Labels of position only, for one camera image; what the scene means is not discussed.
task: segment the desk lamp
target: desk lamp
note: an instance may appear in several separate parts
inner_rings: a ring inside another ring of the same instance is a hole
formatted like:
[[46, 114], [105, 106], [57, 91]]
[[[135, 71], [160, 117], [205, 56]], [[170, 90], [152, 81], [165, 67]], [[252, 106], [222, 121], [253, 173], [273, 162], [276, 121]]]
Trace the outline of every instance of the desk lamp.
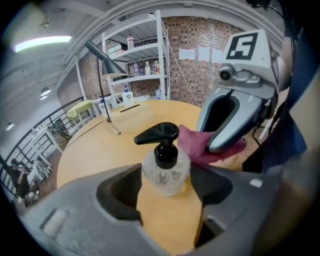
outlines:
[[104, 92], [102, 90], [101, 79], [100, 79], [100, 71], [99, 71], [99, 59], [102, 61], [102, 74], [106, 76], [126, 76], [127, 73], [119, 67], [112, 59], [108, 57], [102, 50], [100, 50], [91, 40], [86, 41], [84, 44], [90, 52], [92, 52], [96, 56], [96, 66], [98, 72], [98, 81], [100, 87], [100, 93], [102, 96], [103, 105], [105, 107], [106, 113], [108, 115], [106, 121], [111, 123], [110, 115], [107, 109]]

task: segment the brick wall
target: brick wall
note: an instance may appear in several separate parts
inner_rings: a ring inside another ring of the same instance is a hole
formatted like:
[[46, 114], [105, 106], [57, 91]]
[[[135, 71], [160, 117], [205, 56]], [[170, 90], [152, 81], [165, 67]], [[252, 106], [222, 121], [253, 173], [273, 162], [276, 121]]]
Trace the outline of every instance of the brick wall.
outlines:
[[[189, 84], [190, 90], [197, 101], [202, 104], [208, 94], [217, 86], [217, 69], [219, 65], [212, 62], [198, 61], [198, 47], [206, 46], [223, 50], [231, 35], [239, 33], [242, 29], [230, 24], [201, 17], [180, 16], [163, 18], [163, 22], [168, 29], [170, 44], [177, 58], [178, 64]], [[107, 41], [107, 49], [114, 46], [114, 43]], [[195, 49], [195, 60], [179, 60], [179, 48]], [[99, 61], [100, 74], [102, 75], [102, 64]], [[100, 95], [97, 75], [96, 57], [92, 53], [87, 53], [79, 62], [79, 69], [82, 78], [83, 87], [88, 99], [97, 99]], [[129, 72], [132, 72], [133, 64], [128, 65]], [[176, 101], [196, 104], [179, 71], [178, 65], [170, 52], [170, 83], [171, 99]], [[101, 84], [104, 93], [109, 93], [107, 78], [101, 76]], [[149, 94], [155, 95], [156, 88], [160, 85], [158, 80], [146, 80], [131, 83], [131, 90], [135, 96]], [[66, 94], [71, 94], [72, 89], [78, 90], [73, 83], [63, 82], [64, 87], [70, 87], [64, 90]], [[115, 86], [115, 92], [123, 92], [123, 86]]]

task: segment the white metal shelf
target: white metal shelf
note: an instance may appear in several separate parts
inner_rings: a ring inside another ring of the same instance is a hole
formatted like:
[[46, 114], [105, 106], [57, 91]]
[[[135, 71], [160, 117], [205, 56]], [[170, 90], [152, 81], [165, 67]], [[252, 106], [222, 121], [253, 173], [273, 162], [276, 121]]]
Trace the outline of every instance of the white metal shelf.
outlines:
[[113, 33], [107, 35], [104, 39], [127, 44], [127, 37], [129, 34], [132, 34], [135, 43], [156, 38], [157, 18], [146, 18], [137, 22], [133, 22], [129, 25], [120, 27]]
[[111, 57], [111, 59], [114, 61], [127, 62], [128, 64], [139, 60], [153, 59], [159, 56], [158, 46], [159, 43], [157, 42], [138, 46], [123, 51], [119, 55]]
[[162, 78], [162, 76], [164, 76], [165, 79], [168, 78], [167, 75], [163, 75], [163, 74], [140, 75], [140, 76], [129, 77], [129, 78], [125, 78], [125, 79], [111, 82], [111, 85], [116, 86], [116, 85], [120, 85], [123, 83], [130, 83], [130, 82], [143, 81], [143, 80], [152, 80], [152, 79], [160, 79], [160, 78]]
[[113, 56], [111, 58], [114, 61], [125, 62], [127, 71], [129, 63], [157, 58], [159, 63], [160, 74], [129, 77], [118, 81], [112, 81], [111, 77], [108, 76], [108, 86], [114, 105], [117, 106], [118, 103], [115, 97], [113, 86], [129, 84], [130, 87], [131, 82], [152, 79], [159, 79], [159, 84], [161, 88], [161, 99], [170, 100], [170, 79], [167, 79], [170, 77], [170, 61], [168, 58], [169, 35], [168, 30], [166, 29], [165, 24], [161, 19], [160, 10], [157, 10], [155, 12], [155, 17], [145, 18], [131, 23], [129, 23], [128, 21], [123, 21], [123, 23], [121, 22], [120, 24], [114, 26], [113, 32], [111, 32], [109, 35], [106, 36], [105, 33], [102, 33], [103, 52], [107, 52], [106, 40], [113, 40], [115, 42], [127, 44], [127, 37], [129, 34], [132, 34], [135, 43], [150, 39], [157, 39], [157, 42], [123, 51], [119, 55]]

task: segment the ceiling light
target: ceiling light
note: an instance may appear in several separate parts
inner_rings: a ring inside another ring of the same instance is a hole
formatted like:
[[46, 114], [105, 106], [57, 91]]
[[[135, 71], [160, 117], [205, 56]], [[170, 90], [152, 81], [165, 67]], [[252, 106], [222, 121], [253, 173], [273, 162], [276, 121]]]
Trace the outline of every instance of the ceiling light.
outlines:
[[14, 127], [14, 125], [15, 125], [14, 123], [9, 122], [9, 123], [7, 124], [5, 130], [6, 130], [6, 131], [9, 131], [12, 127]]
[[21, 43], [18, 43], [14, 47], [14, 51], [17, 53], [19, 51], [22, 51], [24, 49], [34, 47], [34, 46], [40, 46], [45, 44], [52, 44], [52, 43], [67, 43], [71, 39], [70, 35], [60, 35], [60, 36], [48, 36], [48, 37], [40, 37], [31, 39], [28, 41], [24, 41]]
[[49, 94], [50, 92], [51, 92], [51, 89], [49, 89], [48, 87], [44, 87], [41, 90], [41, 95], [40, 96], [45, 96], [45, 95]]

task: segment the clear plastic bottle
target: clear plastic bottle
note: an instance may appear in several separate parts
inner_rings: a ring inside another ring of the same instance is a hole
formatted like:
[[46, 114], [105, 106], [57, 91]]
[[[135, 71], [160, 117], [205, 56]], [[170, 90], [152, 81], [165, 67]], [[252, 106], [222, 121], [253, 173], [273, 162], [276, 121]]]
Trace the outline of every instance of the clear plastic bottle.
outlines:
[[160, 74], [160, 66], [157, 60], [155, 61], [155, 73]]
[[145, 67], [144, 66], [140, 66], [139, 72], [140, 72], [140, 76], [144, 76], [145, 75]]
[[161, 87], [160, 86], [155, 90], [155, 98], [157, 100], [161, 99]]
[[144, 68], [145, 75], [146, 75], [146, 76], [148, 76], [148, 75], [150, 75], [150, 74], [151, 74], [151, 73], [150, 73], [150, 65], [149, 65], [149, 61], [146, 61], [144, 65], [145, 65], [145, 68]]
[[128, 50], [133, 49], [135, 47], [134, 37], [132, 34], [129, 34], [127, 37], [127, 43], [128, 43]]
[[135, 77], [139, 76], [139, 65], [138, 65], [138, 62], [135, 62], [133, 64], [133, 72], [134, 72], [134, 76]]
[[134, 138], [138, 145], [160, 143], [146, 154], [142, 172], [158, 193], [165, 197], [180, 192], [190, 174], [191, 161], [188, 154], [173, 145], [178, 135], [179, 129], [175, 124], [162, 122]]
[[157, 67], [156, 67], [156, 62], [154, 61], [153, 63], [152, 63], [152, 74], [154, 75], [154, 74], [156, 74], [157, 73]]
[[103, 117], [107, 118], [108, 117], [108, 113], [107, 113], [107, 110], [105, 108], [104, 100], [102, 99], [101, 95], [99, 97], [100, 97], [99, 108], [100, 108], [101, 114], [102, 114]]

